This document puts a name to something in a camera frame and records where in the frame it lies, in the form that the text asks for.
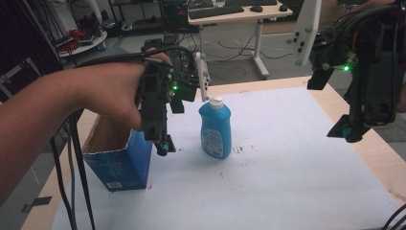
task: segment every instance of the shelf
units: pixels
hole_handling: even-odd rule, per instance
[[[151,3],[154,0],[115,0],[111,3],[112,6],[123,6],[129,4]]]
[[[157,17],[155,18],[154,22],[151,22],[151,19],[141,19],[135,21],[132,25],[133,30],[144,30],[144,29],[153,29],[153,28],[160,28],[162,27],[162,18]]]
[[[107,32],[103,31],[101,33],[101,36],[96,37],[93,40],[93,43],[91,45],[87,45],[87,46],[79,46],[76,50],[72,51],[71,53],[68,52],[59,52],[57,53],[61,58],[65,58],[65,57],[69,57],[71,55],[76,55],[79,54],[81,52],[87,51],[92,49],[93,47],[96,47],[97,45],[99,45],[100,43],[104,42],[104,40],[107,38]]]

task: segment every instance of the bottle label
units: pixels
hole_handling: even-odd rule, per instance
[[[223,140],[217,130],[205,129],[202,131],[202,146],[208,154],[217,157],[223,156]]]

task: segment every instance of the floor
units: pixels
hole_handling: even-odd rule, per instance
[[[117,37],[107,38],[105,40],[107,47],[105,51],[101,52],[95,48],[76,55],[75,61],[71,58],[65,59],[63,60],[65,68],[72,68],[75,66],[75,63],[82,63],[90,58],[140,52],[144,41],[150,38],[163,38],[163,35],[128,36],[121,39]],[[311,67],[309,64],[305,67],[298,67],[294,64],[291,49],[285,42],[287,38],[288,34],[265,35],[263,37],[261,46],[262,59],[271,74],[268,80],[311,75]],[[248,48],[253,48],[253,43],[253,41],[248,39],[210,41],[206,48],[210,60],[211,85],[264,81],[264,79],[259,76],[258,70],[254,68],[251,63],[251,59],[247,57],[250,53],[249,51],[243,52],[240,56],[230,61],[222,61],[236,56],[241,47],[245,45],[247,45]],[[190,50],[198,49],[196,44],[199,44],[197,35],[191,36],[187,34],[181,42],[181,45]],[[328,83],[340,95],[344,95],[350,81],[350,74],[336,72]],[[381,136],[385,136],[384,140],[386,140],[404,160],[406,160],[405,119],[406,116],[400,114],[393,125],[385,130],[378,130],[378,133],[382,133]],[[63,133],[61,133],[59,138],[63,140]],[[33,200],[38,196],[53,166],[53,156],[47,147],[43,153],[38,156],[8,201],[0,208],[0,230],[20,229],[30,211]]]

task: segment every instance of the open box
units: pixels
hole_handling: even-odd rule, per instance
[[[83,159],[110,192],[144,189],[151,150],[143,132],[98,116],[83,145]]]

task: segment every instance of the white tabletop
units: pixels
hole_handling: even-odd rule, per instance
[[[283,79],[283,80],[265,80],[265,81],[257,81],[257,82],[249,82],[249,83],[241,83],[241,84],[230,84],[230,85],[219,85],[219,86],[211,86],[209,88],[209,94],[210,95],[226,95],[226,94],[232,94],[232,93],[237,93],[237,92],[253,92],[253,91],[263,91],[263,90],[270,90],[270,89],[281,89],[281,88],[292,88],[292,87],[301,87],[305,88],[306,83],[308,81],[308,77],[303,77],[303,78],[291,78],[291,79]],[[342,116],[343,113],[347,113],[349,106],[348,104],[329,86],[327,85],[323,91],[306,91],[308,92],[308,95],[305,97],[300,97],[300,99],[296,98],[296,102],[290,105],[290,107],[285,107],[285,106],[279,106],[285,98],[291,97],[291,94],[286,95],[283,93],[283,97],[278,97],[275,98],[266,104],[260,104],[264,106],[269,106],[270,109],[275,111],[275,114],[280,113],[278,110],[280,108],[284,108],[285,114],[290,114],[290,116],[283,116],[280,120],[275,120],[272,119],[274,114],[271,113],[269,117],[268,115],[263,115],[263,111],[258,112],[258,114],[248,114],[247,116],[256,116],[258,118],[258,122],[262,124],[262,121],[266,119],[268,123],[266,123],[262,129],[266,129],[269,127],[269,131],[271,132],[270,135],[268,135],[268,138],[266,139],[266,145],[269,146],[269,154],[268,156],[272,156],[268,161],[265,161],[263,157],[265,157],[264,153],[261,154],[261,159],[260,160],[254,160],[254,161],[249,161],[252,160],[252,156],[258,155],[258,153],[255,152],[255,150],[261,150],[264,147],[264,144],[257,145],[256,142],[258,140],[261,140],[265,138],[262,135],[259,135],[258,133],[254,133],[252,130],[235,130],[235,128],[238,128],[238,126],[241,126],[237,122],[237,120],[232,120],[232,126],[233,126],[233,145],[236,144],[238,148],[234,148],[233,154],[226,160],[224,161],[218,161],[217,159],[212,158],[211,156],[207,155],[206,153],[199,151],[199,140],[195,138],[196,134],[196,127],[199,126],[199,124],[195,124],[193,126],[188,126],[188,128],[193,127],[193,130],[190,130],[189,132],[178,132],[176,131],[176,126],[172,125],[173,122],[169,122],[169,133],[173,135],[173,141],[178,149],[178,152],[176,153],[170,153],[167,157],[159,157],[156,155],[155,152],[152,153],[152,160],[151,160],[151,169],[150,169],[150,175],[148,179],[148,187],[150,186],[150,189],[142,190],[142,191],[132,191],[132,192],[119,192],[115,194],[110,194],[105,190],[105,188],[102,186],[100,181],[98,179],[94,179],[95,176],[92,175],[91,171],[88,170],[89,174],[89,182],[91,182],[91,196],[92,196],[92,202],[93,206],[95,209],[95,217],[97,218],[96,220],[96,225],[97,229],[103,229],[105,226],[109,226],[108,224],[105,225],[106,221],[111,220],[111,224],[115,224],[115,219],[126,219],[128,221],[129,218],[128,215],[133,215],[133,217],[138,217],[139,212],[144,212],[141,214],[141,217],[144,217],[146,214],[148,214],[147,219],[153,219],[153,221],[156,222],[156,224],[159,223],[157,216],[162,217],[162,212],[163,210],[166,211],[164,214],[163,219],[165,219],[164,222],[166,221],[174,221],[177,220],[177,223],[174,224],[179,224],[179,221],[183,221],[185,225],[183,226],[190,226],[190,224],[196,223],[194,220],[195,219],[203,219],[202,216],[197,216],[195,215],[195,212],[198,212],[199,210],[201,211],[210,211],[212,212],[213,215],[228,215],[228,216],[221,216],[224,217],[224,220],[229,220],[231,217],[230,212],[244,212],[245,214],[249,215],[250,217],[253,217],[255,213],[250,213],[251,211],[255,212],[256,209],[269,209],[267,212],[273,212],[275,213],[274,215],[265,216],[265,215],[260,215],[256,216],[259,220],[260,223],[263,223],[266,221],[266,219],[275,219],[276,217],[280,217],[283,214],[289,214],[286,212],[282,212],[281,209],[278,208],[277,204],[282,204],[284,203],[285,206],[287,204],[291,204],[292,200],[296,201],[294,208],[291,210],[299,215],[295,216],[293,219],[300,219],[300,221],[303,221],[302,218],[306,217],[313,217],[317,216],[320,214],[320,211],[318,212],[305,212],[305,209],[301,210],[303,208],[304,204],[306,203],[305,199],[303,197],[309,196],[309,200],[312,201],[316,199],[317,197],[320,198],[320,200],[323,200],[327,198],[326,196],[319,196],[322,194],[331,194],[332,196],[335,196],[335,202],[333,203],[332,206],[329,208],[329,212],[342,212],[339,211],[340,209],[337,209],[337,211],[334,211],[334,205],[340,204],[342,200],[348,202],[347,199],[343,199],[343,195],[345,194],[346,191],[351,190],[352,193],[355,193],[357,196],[362,195],[363,193],[366,193],[364,197],[361,199],[362,202],[366,202],[366,200],[370,198],[373,198],[372,203],[368,205],[382,205],[379,207],[379,210],[384,212],[385,214],[380,214],[379,218],[373,220],[370,225],[375,225],[377,222],[381,223],[383,219],[386,219],[389,217],[389,215],[392,214],[394,210],[388,211],[389,209],[394,209],[396,208],[396,205],[394,205],[394,201],[399,204],[403,204],[406,200],[404,200],[404,197],[406,196],[406,163],[374,132],[373,130],[370,130],[366,135],[364,135],[364,139],[355,144],[346,144],[344,140],[342,139],[334,139],[334,138],[326,138],[327,131],[331,128],[332,123],[335,123],[339,120],[339,118]],[[240,109],[235,109],[233,104],[227,101],[225,101],[226,104],[229,104],[232,107],[232,112],[233,112],[233,117],[232,119],[237,118],[237,111]],[[311,107],[306,107],[303,109],[302,106],[297,107],[295,105],[300,105],[302,102],[305,104],[312,104]],[[199,104],[199,99],[196,99],[195,102],[196,105]],[[238,103],[237,106],[245,106],[247,103]],[[322,108],[322,114],[321,116],[317,117],[312,117],[309,120],[303,120],[302,118],[307,117],[305,115],[306,113],[318,113],[320,112],[319,109]],[[186,112],[188,114],[191,114],[193,116],[196,116],[196,112],[192,111],[187,107]],[[95,121],[96,115],[94,113],[89,112],[88,110],[85,110],[83,115],[81,116],[79,120],[79,136],[81,139],[81,142],[83,143],[84,139],[89,133],[89,130],[91,129],[93,122]],[[181,119],[182,117],[179,117],[178,115],[174,115],[174,118],[176,119]],[[301,129],[299,126],[297,126],[297,123],[301,122],[301,124],[318,124],[317,125],[317,130],[312,130],[310,128],[306,135],[309,135],[310,133],[317,132],[319,134],[314,135],[316,139],[311,140],[310,142],[306,142],[305,140],[307,139],[300,139],[298,142],[296,142],[296,139],[293,137],[293,135],[298,135],[298,133],[303,133],[305,130]],[[277,129],[275,127],[276,123],[281,123],[281,126],[284,126],[281,129]],[[319,128],[320,125],[323,125],[323,128],[325,130],[321,131]],[[181,126],[183,130],[188,130],[188,128],[185,128],[184,126]],[[185,137],[184,139],[182,137],[179,137],[178,135],[182,134],[190,134],[191,136]],[[315,145],[315,141],[317,142],[317,145],[322,146],[327,146],[328,143],[330,142],[340,142],[341,144],[339,146],[342,147],[344,146],[345,151],[345,157],[349,157],[350,164],[337,164],[335,166],[335,170],[340,171],[339,167],[349,167],[351,168],[351,172],[353,172],[352,168],[355,166],[355,168],[358,168],[361,171],[361,174],[350,174],[350,176],[355,176],[356,178],[359,178],[359,176],[365,178],[360,180],[359,182],[362,185],[372,185],[371,187],[363,187],[360,188],[358,185],[355,185],[353,189],[351,187],[345,187],[343,186],[343,183],[338,183],[334,184],[334,180],[328,181],[326,186],[323,186],[321,183],[314,183],[317,182],[317,180],[323,179],[321,175],[326,175],[326,176],[336,176],[331,173],[331,171],[328,171],[328,168],[320,168],[322,166],[321,164],[316,164],[320,162],[321,160],[328,160],[331,162],[331,159],[327,156],[331,156],[334,151],[336,151],[335,148],[327,148],[325,151],[325,155],[322,157],[322,159],[314,161],[313,165],[315,167],[318,167],[320,170],[320,173],[316,173],[317,170],[316,168],[314,170],[310,169],[307,174],[313,173],[315,177],[310,177],[313,178],[313,184],[318,185],[315,187],[308,187],[309,185],[306,184],[304,181],[300,181],[300,177],[294,176],[295,174],[299,174],[299,171],[302,171],[304,167],[308,166],[305,164],[300,164],[299,159],[294,159],[292,163],[288,161],[283,161],[283,156],[281,155],[280,157],[277,157],[277,154],[281,154],[283,151],[287,150],[294,150],[294,149],[300,149],[301,151],[298,151],[298,154],[300,154],[300,157],[303,157],[304,149],[308,149],[308,147],[311,147]],[[190,145],[195,145],[194,150],[196,152],[190,153],[186,149],[179,150],[179,148],[182,148],[182,145],[184,143],[190,143]],[[64,174],[64,181],[69,181],[69,171],[68,171],[68,164],[67,164],[67,157],[66,157],[66,148],[61,154],[60,160],[62,162],[62,170]],[[254,170],[256,169],[255,164],[259,164],[258,170],[263,169],[264,166],[268,165],[267,169],[270,171],[270,173],[254,173]],[[293,179],[292,182],[297,182],[297,183],[287,183],[288,181],[286,180],[284,183],[282,181],[284,174],[282,172],[278,172],[278,169],[287,169],[290,168],[292,171],[287,174],[287,178]],[[203,176],[204,174],[202,171],[204,169],[209,169],[210,171],[210,176]],[[240,179],[237,177],[237,175],[242,175],[244,176],[243,178],[248,178],[245,179],[244,181],[240,181]],[[175,182],[171,183],[171,181],[167,180],[167,178],[171,178],[172,180],[174,176],[176,175]],[[184,183],[182,180],[190,181],[190,178],[195,178],[194,182],[191,184],[191,187],[175,187],[174,185],[179,185],[179,183]],[[384,189],[380,187],[380,184],[377,182],[377,180],[382,183]],[[269,184],[263,185],[263,188],[266,189],[266,194],[271,198],[270,200],[267,200],[267,202],[263,203],[263,205],[260,203],[259,207],[254,207],[252,203],[245,202],[244,200],[253,200],[255,199],[253,196],[257,196],[257,199],[262,198],[265,196],[265,194],[259,195],[258,192],[258,186],[260,186],[260,183],[256,182],[261,182],[263,179],[267,179],[270,181],[270,183],[275,183],[275,182],[280,182],[281,186],[275,186],[274,188],[270,187]],[[217,186],[207,186],[207,181],[210,183],[214,183]],[[286,189],[286,185],[290,185],[291,189],[290,192],[285,192],[282,193],[282,189]],[[308,188],[308,193],[305,193],[304,196],[300,196],[298,191],[303,191],[305,188]],[[369,191],[375,190],[377,191],[376,193],[369,194]],[[196,199],[195,194],[199,194],[200,196],[206,194],[207,196],[205,199]],[[229,201],[231,197],[235,197],[238,195],[243,195],[243,198],[239,199],[233,199],[236,200],[239,204],[237,207],[237,204],[233,204],[232,201]],[[60,195],[59,195],[59,190],[57,188],[57,182],[56,182],[56,173],[55,171],[52,172],[50,175],[50,178],[48,179],[44,189],[42,190],[40,197],[42,196],[51,196],[52,200],[49,205],[43,205],[43,206],[35,206],[31,210],[29,216],[27,217],[24,226],[22,229],[51,229],[52,224],[54,223],[54,228],[56,221],[61,220],[61,224],[66,227],[66,221],[67,221],[67,216],[66,213],[63,215],[64,211],[61,211],[60,207]],[[108,197],[106,200],[100,200],[101,197]],[[153,207],[149,206],[149,202],[152,197],[157,197],[155,201],[151,201],[152,203],[150,204],[156,204],[156,202],[161,201],[160,203],[154,205]],[[269,203],[272,201],[273,198],[279,197],[280,200],[274,200],[273,203]],[[187,200],[193,200],[194,199],[194,204],[196,207],[195,209],[168,209],[170,205],[184,205],[188,206],[191,205],[189,202],[186,202]],[[128,210],[127,207],[128,205],[123,204],[126,203],[127,201],[129,202],[134,202],[134,203],[129,203],[130,206],[133,208],[140,208],[143,207],[143,210],[139,211],[132,211],[131,213],[126,213],[124,210]],[[226,202],[229,203],[230,206],[230,212],[220,212],[224,211],[224,207],[227,207]],[[315,205],[319,204],[312,204],[309,206],[312,210],[315,210]],[[221,209],[216,209],[214,208],[213,205],[219,206]],[[358,209],[359,207],[355,207],[354,210],[356,212],[359,212],[360,210]],[[83,214],[79,216],[82,219],[82,222],[86,224],[89,220],[87,217],[87,214]],[[331,223],[334,221],[338,221],[337,217],[334,217],[334,219],[326,219],[326,220],[331,220]],[[292,224],[292,219],[287,220],[286,224]],[[350,222],[350,224],[360,224],[363,226],[367,226],[367,224],[364,224],[365,222],[369,222],[369,220],[365,220],[364,218],[359,218],[357,220],[357,223],[354,223],[353,221]],[[320,225],[319,221],[314,222],[314,224]],[[132,225],[129,229],[134,229],[136,225]]]
[[[205,17],[198,19],[190,19],[191,25],[204,25],[212,23],[225,23],[225,22],[238,22],[238,21],[252,21],[272,17],[284,17],[292,14],[291,10],[279,11],[281,3],[278,2],[276,6],[262,6],[262,12],[250,11],[251,7],[242,7],[244,12],[231,13],[220,16]]]
[[[153,151],[147,189],[110,193],[87,168],[97,229],[368,229],[398,208],[350,144],[326,137],[333,122],[305,88],[222,97],[229,158],[202,150],[195,102],[169,112],[177,152]],[[88,229],[76,186],[78,226]],[[60,202],[53,229],[69,228]]]

